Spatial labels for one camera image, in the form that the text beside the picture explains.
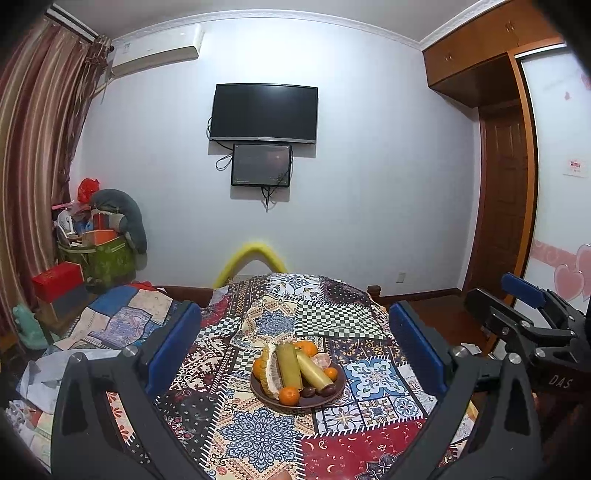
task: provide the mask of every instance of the air conditioner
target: air conditioner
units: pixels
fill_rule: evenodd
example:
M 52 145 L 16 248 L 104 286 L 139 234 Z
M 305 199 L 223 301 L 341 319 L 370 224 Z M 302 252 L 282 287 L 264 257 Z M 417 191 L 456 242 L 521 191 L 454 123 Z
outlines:
M 167 63 L 199 58 L 201 25 L 170 28 L 130 40 L 115 51 L 112 73 L 122 77 Z

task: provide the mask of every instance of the ceiling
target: ceiling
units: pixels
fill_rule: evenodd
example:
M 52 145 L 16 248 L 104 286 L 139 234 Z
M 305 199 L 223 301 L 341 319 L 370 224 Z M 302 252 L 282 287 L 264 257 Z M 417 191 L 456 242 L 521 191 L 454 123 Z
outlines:
M 57 0 L 56 3 L 97 33 L 111 38 L 188 15 L 242 9 L 284 9 L 357 20 L 421 41 L 476 1 Z

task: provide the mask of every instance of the fruit plate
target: fruit plate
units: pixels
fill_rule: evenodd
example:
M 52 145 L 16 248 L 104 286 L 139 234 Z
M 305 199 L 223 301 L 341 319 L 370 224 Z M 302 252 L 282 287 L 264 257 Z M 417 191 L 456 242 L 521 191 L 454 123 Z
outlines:
M 329 395 L 328 397 L 322 397 L 321 395 L 318 395 L 318 393 L 310 398 L 300 397 L 300 402 L 294 407 L 282 405 L 279 402 L 279 400 L 267 397 L 267 395 L 265 395 L 265 392 L 262 389 L 261 382 L 259 382 L 255 378 L 255 376 L 252 374 L 251 374 L 251 389 L 252 389 L 252 392 L 263 403 L 266 403 L 268 405 L 272 405 L 277 408 L 283 408 L 283 409 L 288 408 L 290 410 L 307 410 L 309 408 L 321 407 L 322 405 L 325 405 L 325 404 L 333 401 L 335 398 L 339 398 L 339 396 L 341 395 L 341 393 L 345 389 L 346 380 L 345 380 L 344 370 L 334 362 L 332 362 L 330 364 L 330 366 L 333 368 L 336 368 L 337 372 L 339 373 L 339 375 L 337 376 L 336 381 L 335 381 L 335 393 L 333 393 L 332 395 Z

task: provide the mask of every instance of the red plastic bag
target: red plastic bag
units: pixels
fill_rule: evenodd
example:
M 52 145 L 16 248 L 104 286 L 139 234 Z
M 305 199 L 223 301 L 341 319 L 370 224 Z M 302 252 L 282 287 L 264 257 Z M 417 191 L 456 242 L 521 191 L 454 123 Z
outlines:
M 100 190 L 100 183 L 98 180 L 84 179 L 78 186 L 78 201 L 80 203 L 89 203 L 90 197 L 95 192 Z

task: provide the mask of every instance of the orange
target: orange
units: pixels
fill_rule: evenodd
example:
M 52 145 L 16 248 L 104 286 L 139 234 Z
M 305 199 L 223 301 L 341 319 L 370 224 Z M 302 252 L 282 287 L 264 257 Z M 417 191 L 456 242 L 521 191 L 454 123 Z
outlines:
M 296 387 L 283 387 L 279 390 L 279 402 L 281 405 L 295 407 L 300 401 L 300 392 Z
M 324 374 L 333 382 L 336 382 L 336 378 L 339 376 L 339 371 L 336 368 L 328 367 L 324 369 Z
M 301 349 L 307 356 L 315 356 L 318 353 L 318 347 L 309 340 L 300 340 L 294 343 L 294 347 Z
M 257 358 L 254 363 L 252 364 L 252 374 L 255 376 L 257 380 L 261 379 L 262 375 L 262 358 Z

